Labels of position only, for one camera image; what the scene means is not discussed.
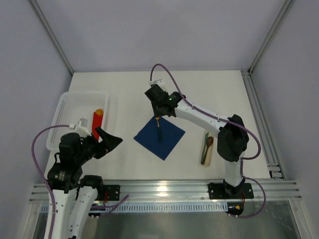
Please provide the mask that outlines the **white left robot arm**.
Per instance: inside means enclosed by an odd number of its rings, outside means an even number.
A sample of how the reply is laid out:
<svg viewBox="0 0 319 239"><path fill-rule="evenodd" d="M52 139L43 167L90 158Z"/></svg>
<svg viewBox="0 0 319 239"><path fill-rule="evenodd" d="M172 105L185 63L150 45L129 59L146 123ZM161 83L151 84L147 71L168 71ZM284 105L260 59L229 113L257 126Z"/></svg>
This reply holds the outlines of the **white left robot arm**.
<svg viewBox="0 0 319 239"><path fill-rule="evenodd" d="M59 160L47 174L49 215L46 239L81 238L91 206L104 192L102 177L83 175L82 166L93 158L104 157L123 140L100 127L96 132L100 139L85 129L61 137L57 153Z"/></svg>

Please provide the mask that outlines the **brown wooden spoon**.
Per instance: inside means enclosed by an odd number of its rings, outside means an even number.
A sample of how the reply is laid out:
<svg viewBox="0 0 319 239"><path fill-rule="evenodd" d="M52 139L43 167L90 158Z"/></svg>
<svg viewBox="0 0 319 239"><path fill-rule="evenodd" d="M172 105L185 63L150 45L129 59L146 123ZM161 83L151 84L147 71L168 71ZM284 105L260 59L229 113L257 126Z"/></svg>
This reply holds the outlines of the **brown wooden spoon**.
<svg viewBox="0 0 319 239"><path fill-rule="evenodd" d="M213 144L213 137L208 137L207 140L206 140L206 152L204 154L204 157L203 157L203 161L202 161L202 165L205 164L206 162L206 158L207 158L207 153L208 153L208 150L209 150L209 147Z"/></svg>

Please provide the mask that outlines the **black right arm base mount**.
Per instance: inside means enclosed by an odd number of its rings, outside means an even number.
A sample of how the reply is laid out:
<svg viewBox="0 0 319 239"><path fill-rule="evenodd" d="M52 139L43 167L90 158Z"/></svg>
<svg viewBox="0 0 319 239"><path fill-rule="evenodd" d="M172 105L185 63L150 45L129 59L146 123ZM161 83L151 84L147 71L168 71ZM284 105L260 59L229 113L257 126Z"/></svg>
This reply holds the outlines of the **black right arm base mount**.
<svg viewBox="0 0 319 239"><path fill-rule="evenodd" d="M209 183L207 185L210 199L254 199L252 185L250 183L241 183L237 187L233 187L226 182Z"/></svg>

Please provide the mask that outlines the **gold fork green handle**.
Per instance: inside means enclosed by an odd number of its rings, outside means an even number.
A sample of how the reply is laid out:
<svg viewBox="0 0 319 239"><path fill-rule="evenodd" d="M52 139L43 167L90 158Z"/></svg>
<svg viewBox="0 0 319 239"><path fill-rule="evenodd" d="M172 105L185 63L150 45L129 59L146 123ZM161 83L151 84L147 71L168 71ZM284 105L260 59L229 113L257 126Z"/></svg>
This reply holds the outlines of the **gold fork green handle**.
<svg viewBox="0 0 319 239"><path fill-rule="evenodd" d="M156 122L157 122L159 142L162 142L163 137L162 137L162 131L161 131L161 127L160 127L160 117L156 117Z"/></svg>

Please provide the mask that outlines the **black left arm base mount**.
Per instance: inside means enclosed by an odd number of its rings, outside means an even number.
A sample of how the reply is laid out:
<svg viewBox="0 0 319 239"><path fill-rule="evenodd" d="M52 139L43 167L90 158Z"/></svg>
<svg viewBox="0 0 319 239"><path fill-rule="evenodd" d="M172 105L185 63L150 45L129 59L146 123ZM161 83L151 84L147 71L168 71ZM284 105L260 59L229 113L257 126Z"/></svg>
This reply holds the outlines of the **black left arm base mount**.
<svg viewBox="0 0 319 239"><path fill-rule="evenodd" d="M120 199L120 185L103 185L102 188L98 189L98 196L96 201L119 201Z"/></svg>

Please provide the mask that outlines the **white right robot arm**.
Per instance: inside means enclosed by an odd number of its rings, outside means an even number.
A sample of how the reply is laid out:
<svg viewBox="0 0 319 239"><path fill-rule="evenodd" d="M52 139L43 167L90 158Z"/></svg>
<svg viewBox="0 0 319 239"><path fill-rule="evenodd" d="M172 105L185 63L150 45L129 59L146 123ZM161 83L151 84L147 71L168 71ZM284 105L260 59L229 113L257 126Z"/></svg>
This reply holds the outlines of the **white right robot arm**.
<svg viewBox="0 0 319 239"><path fill-rule="evenodd" d="M225 160L224 190L230 198L240 196L245 183L240 160L249 141L247 132L242 128L242 119L233 115L223 120L216 113L188 102L178 92L169 95L158 84L152 84L145 95L151 102L155 117L168 116L187 120L217 138L217 153Z"/></svg>

